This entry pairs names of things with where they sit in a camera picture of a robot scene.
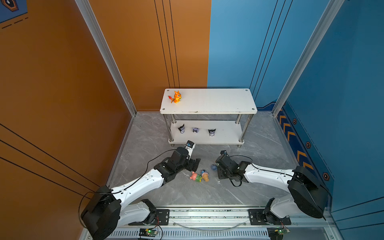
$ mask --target white robotic arm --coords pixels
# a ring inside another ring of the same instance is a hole
[[[130,203],[173,180],[184,169],[196,171],[200,159],[191,159],[194,147],[195,144],[188,141],[184,148],[178,147],[171,157],[156,164],[140,178],[112,189],[100,187],[81,214],[93,239],[103,240],[116,227],[132,222],[152,223],[156,208],[148,199],[137,204]]]
[[[196,171],[200,159],[191,159],[194,147],[195,144],[188,141],[184,148],[178,147],[171,157],[156,164],[140,178],[112,189],[100,187],[81,214],[93,239],[103,240],[116,227],[129,223],[153,223],[156,208],[148,199],[130,203],[173,180],[184,169]],[[306,168],[273,169],[245,161],[237,164],[226,151],[220,154],[216,160],[219,179],[235,180],[240,182],[238,186],[242,182],[263,183],[287,192],[282,198],[271,198],[262,214],[257,216],[267,224],[280,224],[288,215],[301,211],[311,217],[323,217],[328,190]]]
[[[287,192],[284,197],[269,200],[263,212],[266,222],[277,224],[283,218],[300,212],[311,217],[324,218],[329,191],[306,168],[298,166],[295,170],[274,169],[245,161],[237,164],[226,151],[221,151],[216,164],[219,179],[229,178],[240,182],[240,185],[242,182],[263,183]]]

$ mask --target dark blue wall panel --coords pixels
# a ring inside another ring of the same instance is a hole
[[[28,12],[26,8],[26,0],[17,0],[16,3],[17,3],[18,10],[12,12],[6,6],[4,6],[0,1],[0,23],[10,20],[12,18],[18,17]]]
[[[345,239],[384,222],[383,212],[369,214],[384,197],[383,9],[380,0],[345,1],[288,98],[334,176],[332,212]]]

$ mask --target orange toy figure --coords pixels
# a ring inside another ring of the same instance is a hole
[[[172,98],[171,96],[168,96],[169,97],[169,99],[171,99],[171,103],[172,102],[174,102],[174,103],[178,103],[178,102],[180,102],[180,100],[181,100],[181,94],[180,94],[180,92],[179,91],[175,91],[175,96],[174,96],[174,98]]]

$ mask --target black stripe line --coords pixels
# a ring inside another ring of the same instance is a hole
[[[172,22],[173,43],[175,44],[175,56],[176,56],[177,79],[179,80],[179,88],[180,88],[179,66],[177,65],[177,53],[176,53],[175,31],[174,31],[174,29],[173,29],[172,8],[171,8],[171,6],[170,6],[170,0],[169,0],[169,9],[170,9],[170,19],[171,19],[171,22]]]
[[[12,25],[12,24],[10,24],[10,25]],[[4,26],[4,27],[2,27],[1,29],[6,28],[6,27],[8,27],[8,26],[10,26],[10,25]]]
[[[19,168],[22,168],[22,169],[24,169],[24,170],[30,172],[30,173],[33,173],[34,175],[37,175],[37,176],[42,177],[42,178],[44,178],[44,179],[46,179],[46,180],[48,180],[48,181],[50,181],[50,182],[53,182],[54,184],[57,184],[57,185],[59,185],[59,186],[61,186],[61,187],[64,187],[63,185],[58,184],[57,182],[54,182],[54,181],[52,181],[52,180],[49,180],[48,178],[43,177],[43,176],[41,176],[41,175],[39,175],[39,174],[37,174],[37,173],[35,173],[35,172],[32,172],[31,170],[28,170],[28,169],[26,169],[26,168],[24,168],[24,167],[22,167],[22,166],[20,166],[20,165],[17,165],[16,163],[13,163],[13,162],[11,162],[11,161],[9,161],[9,160],[3,158],[3,157],[0,157],[0,159],[3,159],[4,161],[7,161],[7,162],[9,162],[9,163],[11,163],[11,164],[13,164],[13,165],[19,167]],[[72,189],[69,189],[69,188],[67,188],[67,187],[64,187],[64,188],[65,188],[65,189],[68,189],[68,190],[71,191],[71,192],[74,192],[74,193],[76,193],[76,194],[79,194],[80,196],[83,196],[83,194],[80,194],[80,193],[78,193],[78,192],[75,192],[75,191],[72,190]]]
[[[159,32],[160,32],[161,46],[162,46],[162,48],[163,48],[164,62],[166,63],[166,71],[167,71],[168,85],[169,85],[169,88],[170,88],[169,76],[168,76],[168,68],[167,68],[167,61],[166,61],[166,54],[165,54],[165,52],[164,52],[163,38],[161,37],[159,15],[157,14],[156,1],[153,0],[153,2],[155,3],[155,10],[156,10],[156,16],[157,16],[157,23],[159,24]]]
[[[351,218],[355,218],[355,217],[361,217],[361,216],[365,216],[365,215],[369,215],[369,214],[376,214],[378,212],[384,212],[384,210],[377,211],[377,212],[371,212],[371,213],[368,213],[368,214],[362,214],[362,215],[358,215],[358,216],[354,216],[354,217],[343,218],[343,219],[340,219],[340,220],[336,220],[335,222],[343,221],[343,220],[347,220],[347,219],[351,219]]]
[[[24,141],[26,141],[27,143],[31,144],[32,146],[34,146],[35,148],[39,149],[40,151],[42,151],[43,153],[45,153],[46,155],[50,156],[51,158],[55,159],[56,161],[58,161],[59,163],[61,163],[62,165],[66,166],[67,168],[71,169],[72,171],[74,171],[75,173],[79,174],[80,176],[82,176],[83,178],[87,179],[88,181],[92,182],[93,184],[95,184],[96,186],[100,187],[98,184],[94,183],[93,181],[89,180],[88,178],[86,178],[85,176],[81,175],[80,173],[78,173],[77,171],[75,171],[74,169],[72,169],[71,167],[67,166],[66,164],[64,164],[63,162],[59,161],[57,158],[53,157],[52,155],[50,155],[49,153],[45,152],[44,150],[42,150],[41,148],[39,148],[38,146],[34,145],[33,143],[31,143],[30,141],[26,140],[25,138],[23,138],[22,136],[20,136],[19,134],[15,133],[14,131],[10,130],[9,128],[7,128],[6,126],[4,126],[3,124],[0,123],[0,126],[2,126],[3,128],[5,128],[6,130],[10,131],[11,133],[15,134],[16,136],[18,136],[19,138],[23,139]]]
[[[19,149],[15,148],[15,147],[13,147],[12,145],[10,145],[10,144],[8,144],[8,143],[4,142],[3,140],[1,140],[1,139],[0,139],[0,142],[2,142],[2,143],[4,143],[4,144],[6,144],[7,146],[9,146],[9,147],[11,147],[11,148],[15,149],[15,150],[16,150],[16,151],[18,151],[18,152],[20,152],[20,153],[22,153],[22,154],[26,155],[27,157],[29,157],[29,158],[31,158],[31,159],[33,159],[33,160],[37,161],[38,163],[40,163],[40,164],[43,164],[44,166],[48,167],[49,169],[52,169],[52,170],[54,170],[54,171],[55,171],[55,172],[57,172],[58,174],[60,174],[60,175],[63,175],[64,177],[66,177],[66,178],[68,178],[68,179],[70,179],[70,180],[74,181],[75,183],[78,183],[78,184],[80,184],[81,186],[83,186],[83,187],[87,188],[88,190],[91,190],[91,191],[93,191],[92,189],[90,189],[90,188],[88,188],[88,187],[86,187],[86,186],[82,185],[81,183],[79,183],[79,182],[77,182],[77,181],[73,180],[72,178],[70,178],[70,177],[68,177],[68,176],[66,176],[66,175],[64,175],[64,174],[62,174],[61,172],[59,172],[59,171],[57,171],[57,170],[53,169],[52,167],[50,167],[50,166],[48,166],[48,165],[46,165],[46,164],[44,164],[44,163],[40,162],[40,161],[39,161],[39,160],[37,160],[36,158],[33,158],[33,157],[31,157],[30,155],[26,154],[25,152],[23,152],[23,151],[21,151],[21,150],[19,150]]]
[[[252,77],[251,84],[249,85],[249,89],[251,89],[252,82],[253,82],[253,78],[255,77],[255,73],[256,73],[257,65],[259,65],[259,61],[260,61],[260,57],[261,57],[262,52],[263,52],[263,48],[264,48],[264,44],[265,44],[265,40],[266,40],[266,37],[267,37],[268,32],[269,32],[269,27],[271,26],[271,22],[272,22],[272,19],[273,19],[273,15],[275,14],[275,10],[276,10],[276,6],[277,6],[277,2],[278,2],[278,0],[276,1],[275,8],[273,9],[273,13],[272,13],[271,21],[269,22],[268,30],[266,31],[266,34],[265,34],[265,38],[264,38],[264,42],[263,42],[263,46],[262,46],[262,49],[261,49],[261,51],[260,51],[259,59],[257,60],[257,64],[256,64],[256,67],[255,67],[255,71],[253,72],[253,77]]]
[[[256,98],[257,98],[257,94],[259,94],[259,91],[260,91],[260,87],[262,86],[262,83],[263,83],[263,80],[264,80],[264,77],[265,77],[265,73],[266,73],[266,71],[267,71],[267,69],[268,69],[269,63],[271,62],[271,59],[272,59],[272,55],[273,55],[273,52],[275,51],[275,48],[276,48],[276,45],[277,45],[277,41],[279,40],[279,37],[280,37],[281,31],[283,30],[283,27],[284,27],[284,23],[285,23],[285,20],[287,19],[287,16],[288,16],[289,10],[291,9],[292,3],[293,3],[293,0],[291,1],[291,4],[289,5],[289,8],[288,8],[288,12],[287,12],[287,15],[285,15],[285,19],[284,19],[283,25],[281,26],[281,29],[280,29],[280,32],[279,32],[279,36],[277,37],[277,40],[276,40],[275,46],[273,47],[273,51],[272,51],[271,57],[269,58],[268,64],[267,64],[267,66],[266,66],[266,68],[265,68],[265,72],[264,72],[264,75],[263,75],[262,81],[260,82],[260,85],[259,85],[259,89],[257,90],[256,96],[255,96],[255,100],[256,100]]]
[[[372,202],[372,201],[375,201],[375,200],[379,200],[379,199],[382,199],[384,197],[379,197],[379,198],[376,198],[376,199],[372,199],[372,200],[369,200],[369,201],[366,201],[366,202],[362,202],[362,203],[359,203],[359,204],[355,204],[355,205],[352,205],[352,206],[349,206],[349,207],[345,207],[343,209],[339,209],[339,210],[336,210],[336,211],[332,211],[332,212],[337,212],[337,211],[340,211],[340,210],[344,210],[344,209],[348,209],[350,207],[355,207],[355,206],[358,206],[358,205],[361,205],[361,204],[366,204],[367,202]]]
[[[260,73],[262,72],[262,69],[263,69],[263,66],[264,66],[264,62],[265,62],[265,60],[266,60],[266,56],[268,55],[269,47],[271,46],[271,43],[272,43],[272,40],[273,40],[273,36],[275,35],[275,31],[276,31],[277,25],[279,24],[280,16],[281,16],[281,13],[283,12],[285,2],[286,2],[286,0],[284,0],[283,7],[281,8],[281,11],[280,11],[280,14],[279,14],[279,18],[277,19],[277,22],[276,22],[275,29],[273,30],[273,34],[272,34],[272,37],[271,37],[271,41],[269,42],[268,48],[267,48],[267,50],[266,50],[265,57],[264,57],[264,61],[263,61],[262,67],[260,68],[259,76],[257,77],[255,87],[253,88],[253,91],[252,91],[252,95],[253,95],[253,93],[255,92],[257,82],[259,81]]]
[[[163,4],[163,12],[164,12],[164,21],[166,23],[166,32],[167,32],[167,41],[168,41],[168,50],[169,50],[169,59],[170,59],[170,67],[172,69],[172,77],[173,77],[173,86],[176,88],[175,84],[175,75],[173,74],[173,64],[172,64],[172,56],[170,55],[170,46],[169,46],[169,38],[168,38],[168,28],[167,28],[167,20],[166,20],[166,11],[164,10],[164,1],[161,0]]]
[[[358,226],[358,227],[343,228],[343,229],[339,229],[339,230],[341,231],[341,230],[347,230],[347,229],[353,229],[353,228],[359,228],[359,227],[376,226],[376,225],[381,225],[381,224],[384,224],[384,222],[382,222],[382,223],[375,223],[375,224],[369,224],[369,225],[364,225],[364,226]]]

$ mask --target black motor housing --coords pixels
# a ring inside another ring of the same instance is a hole
[[[111,193],[107,186],[100,187],[96,192]],[[116,228],[120,219],[121,200],[112,194],[94,194],[81,213],[81,219],[93,240],[107,238]]]
[[[295,203],[308,216],[323,218],[328,200],[327,187],[305,167],[297,166],[293,172],[288,189]]]

